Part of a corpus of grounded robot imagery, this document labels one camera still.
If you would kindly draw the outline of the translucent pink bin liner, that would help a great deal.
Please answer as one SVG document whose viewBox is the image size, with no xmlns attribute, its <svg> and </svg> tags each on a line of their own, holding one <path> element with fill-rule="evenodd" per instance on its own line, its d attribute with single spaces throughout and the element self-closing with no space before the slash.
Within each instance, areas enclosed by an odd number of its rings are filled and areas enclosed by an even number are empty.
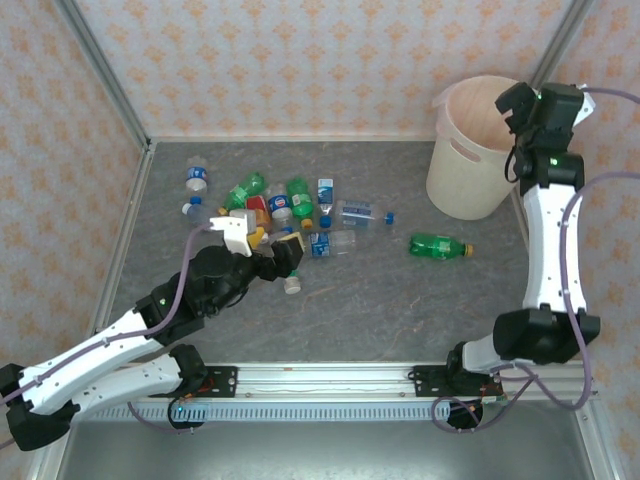
<svg viewBox="0 0 640 480">
<path fill-rule="evenodd" d="M 437 133 L 481 149 L 507 152 L 513 135 L 495 101 L 517 83 L 511 78 L 481 75 L 449 86 L 432 101 L 437 110 Z"/>
</svg>

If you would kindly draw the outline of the orange bottle red label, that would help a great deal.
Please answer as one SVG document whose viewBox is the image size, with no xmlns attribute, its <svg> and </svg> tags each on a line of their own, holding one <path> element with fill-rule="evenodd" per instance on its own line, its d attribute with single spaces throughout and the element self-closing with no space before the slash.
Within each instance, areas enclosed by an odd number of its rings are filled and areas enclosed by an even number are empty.
<svg viewBox="0 0 640 480">
<path fill-rule="evenodd" d="M 272 229 L 272 219 L 269 207 L 262 195 L 251 196 L 246 201 L 246 208 L 252 210 L 256 217 L 256 225 L 269 233 Z"/>
</svg>

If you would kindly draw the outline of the clear bottle blue label white cap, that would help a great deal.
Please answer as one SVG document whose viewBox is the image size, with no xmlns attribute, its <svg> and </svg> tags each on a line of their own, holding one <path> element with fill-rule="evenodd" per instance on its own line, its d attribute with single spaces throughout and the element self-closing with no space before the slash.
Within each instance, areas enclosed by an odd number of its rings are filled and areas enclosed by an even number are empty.
<svg viewBox="0 0 640 480">
<path fill-rule="evenodd" d="M 312 258 L 328 258 L 350 253 L 356 245 L 353 230 L 319 231 L 310 233 L 303 242 Z"/>
</svg>

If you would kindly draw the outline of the aluminium table edge rail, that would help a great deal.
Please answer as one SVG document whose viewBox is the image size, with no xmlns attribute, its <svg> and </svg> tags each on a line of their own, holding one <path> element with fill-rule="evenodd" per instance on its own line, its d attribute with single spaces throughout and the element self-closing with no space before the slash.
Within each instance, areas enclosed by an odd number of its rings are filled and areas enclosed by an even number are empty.
<svg viewBox="0 0 640 480">
<path fill-rule="evenodd" d="M 143 150 L 137 175 L 133 181 L 125 213 L 120 225 L 119 236 L 115 245 L 111 264 L 105 278 L 104 287 L 92 320 L 93 332 L 105 327 L 98 335 L 86 341 L 86 346 L 79 352 L 76 361 L 83 361 L 91 368 L 102 368 L 105 371 L 117 368 L 126 361 L 136 359 L 147 353 L 153 353 L 159 346 L 144 337 L 146 332 L 141 318 L 132 311 L 127 311 L 121 318 L 121 326 L 125 328 L 117 333 L 117 325 L 109 325 L 113 303 L 121 279 L 122 269 L 127 257 L 136 218 L 142 202 L 145 185 L 151 168 L 155 146 Z"/>
<path fill-rule="evenodd" d="M 151 145 L 160 143 L 279 143 L 279 142 L 434 142 L 434 135 L 245 135 L 245 136 L 154 136 Z"/>
</svg>

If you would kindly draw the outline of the Pepsi bottle blue cap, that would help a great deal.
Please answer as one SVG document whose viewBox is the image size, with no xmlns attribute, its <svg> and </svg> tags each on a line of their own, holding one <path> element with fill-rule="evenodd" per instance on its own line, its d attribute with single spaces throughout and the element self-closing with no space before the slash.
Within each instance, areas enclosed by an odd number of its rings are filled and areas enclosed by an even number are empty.
<svg viewBox="0 0 640 480">
<path fill-rule="evenodd" d="M 293 212 L 285 185 L 282 183 L 270 184 L 265 191 L 265 195 L 273 230 L 292 233 L 294 230 Z"/>
</svg>

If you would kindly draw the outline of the clear bottle dark blue label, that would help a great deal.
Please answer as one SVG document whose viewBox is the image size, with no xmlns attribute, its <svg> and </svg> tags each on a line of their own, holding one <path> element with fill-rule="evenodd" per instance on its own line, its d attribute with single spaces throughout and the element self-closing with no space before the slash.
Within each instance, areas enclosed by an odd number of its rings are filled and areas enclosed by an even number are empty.
<svg viewBox="0 0 640 480">
<path fill-rule="evenodd" d="M 200 203 L 208 190 L 208 161 L 199 155 L 187 159 L 186 190 L 191 200 Z"/>
</svg>

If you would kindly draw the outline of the clear bottle light blue label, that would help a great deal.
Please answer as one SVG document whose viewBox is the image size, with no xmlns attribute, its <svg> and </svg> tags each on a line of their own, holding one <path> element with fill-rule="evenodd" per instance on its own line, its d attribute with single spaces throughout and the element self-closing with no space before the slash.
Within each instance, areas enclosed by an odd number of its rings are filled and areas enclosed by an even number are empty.
<svg viewBox="0 0 640 480">
<path fill-rule="evenodd" d="M 323 229 L 329 229 L 332 225 L 334 207 L 334 180 L 332 178 L 318 179 L 317 204 L 320 209 L 319 225 Z"/>
</svg>

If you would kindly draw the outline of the aluminium frame post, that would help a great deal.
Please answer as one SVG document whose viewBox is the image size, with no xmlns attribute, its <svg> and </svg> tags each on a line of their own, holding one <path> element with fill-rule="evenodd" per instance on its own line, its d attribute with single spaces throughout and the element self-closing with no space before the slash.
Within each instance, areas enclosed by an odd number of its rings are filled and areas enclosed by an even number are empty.
<svg viewBox="0 0 640 480">
<path fill-rule="evenodd" d="M 75 35 L 81 50 L 113 102 L 127 131 L 139 147 L 147 150 L 151 142 L 150 137 L 77 0 L 53 0 L 53 2 Z"/>
<path fill-rule="evenodd" d="M 538 89 L 548 82 L 596 0 L 571 0 L 569 7 L 536 67 L 529 85 Z"/>
</svg>

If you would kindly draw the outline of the cream plastic bin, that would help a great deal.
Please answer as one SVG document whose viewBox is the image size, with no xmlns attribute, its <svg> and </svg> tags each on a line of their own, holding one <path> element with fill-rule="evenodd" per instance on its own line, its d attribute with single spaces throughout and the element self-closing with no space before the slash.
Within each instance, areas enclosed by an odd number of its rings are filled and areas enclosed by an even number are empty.
<svg viewBox="0 0 640 480">
<path fill-rule="evenodd" d="M 429 199 L 456 219 L 471 221 L 489 216 L 513 189 L 504 176 L 511 148 L 507 152 L 485 150 L 442 137 L 436 131 L 426 178 Z"/>
</svg>

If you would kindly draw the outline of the green bottle yellow cap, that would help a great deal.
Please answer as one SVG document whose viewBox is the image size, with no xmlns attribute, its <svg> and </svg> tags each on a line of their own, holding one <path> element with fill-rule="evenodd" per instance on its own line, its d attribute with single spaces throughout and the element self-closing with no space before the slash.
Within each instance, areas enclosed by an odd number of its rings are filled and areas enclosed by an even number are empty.
<svg viewBox="0 0 640 480">
<path fill-rule="evenodd" d="M 470 257 L 474 246 L 450 236 L 415 233 L 409 240 L 409 254 L 436 260 Z"/>
<path fill-rule="evenodd" d="M 232 210 L 244 209 L 247 200 L 252 196 L 261 194 L 266 187 L 267 182 L 261 173 L 252 172 L 248 174 L 229 191 L 224 202 L 218 208 L 218 213 L 226 216 Z"/>
<path fill-rule="evenodd" d="M 286 184 L 287 195 L 293 216 L 299 221 L 302 229 L 313 228 L 313 202 L 307 182 L 296 177 Z"/>
</svg>

